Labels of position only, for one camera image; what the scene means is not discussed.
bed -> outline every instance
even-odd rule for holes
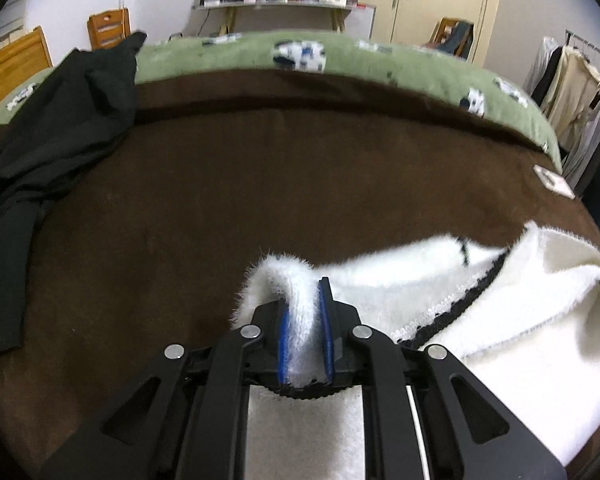
[[[534,173],[560,171],[555,136],[495,74],[323,32],[137,60],[134,126],[36,232],[22,346],[0,354],[2,439],[32,476],[166,342],[213,345],[268,251],[324,264],[442,233],[507,247],[529,220],[600,249],[579,200]],[[600,430],[578,441],[572,478]]]
[[[0,49],[0,101],[27,79],[51,66],[41,27]]]

desk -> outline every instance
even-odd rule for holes
[[[197,6],[196,10],[224,9],[224,22],[220,27],[220,34],[228,34],[234,31],[235,19],[238,15],[238,9],[242,7],[251,7],[254,9],[265,9],[267,7],[315,7],[317,9],[329,9],[331,11],[331,28],[335,32],[344,32],[344,19],[356,6],[336,6],[317,0],[299,0],[283,2],[281,0],[268,0],[266,2],[229,2],[216,6]]]

brown blanket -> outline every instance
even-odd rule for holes
[[[534,220],[600,233],[542,186],[528,140],[419,94],[235,71],[139,87],[136,126],[58,202],[30,255],[0,426],[35,473],[169,343],[212,345],[268,251],[327,263],[440,233],[506,246]]]

black trim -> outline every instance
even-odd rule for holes
[[[465,267],[469,266],[469,247],[467,247],[466,238],[458,238],[460,244],[460,252],[462,253],[462,265]]]
[[[455,301],[447,312],[441,312],[440,314],[437,314],[436,318],[431,324],[417,329],[413,338],[403,342],[402,345],[416,350],[423,346],[438,332],[444,330],[456,319],[462,316],[462,314],[464,314],[464,312],[474,303],[474,301],[480,297],[480,295],[488,288],[488,286],[493,283],[493,280],[496,279],[497,275],[502,270],[502,266],[504,265],[507,256],[509,256],[509,251],[506,251],[498,256],[493,262],[491,269],[489,269],[487,273],[481,277],[480,280],[478,280],[478,282],[472,288],[470,288],[460,300]]]

silver screw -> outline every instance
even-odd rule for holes
[[[429,357],[441,360],[446,357],[446,348],[440,345],[431,345],[427,349],[427,353],[429,354]]]
[[[169,345],[164,349],[164,356],[167,359],[180,359],[184,355],[184,346]]]
[[[240,335],[245,339],[255,339],[260,335],[260,327],[256,325],[245,325],[240,329]]]
[[[369,339],[374,332],[366,325],[358,325],[352,330],[353,335],[358,339]]]

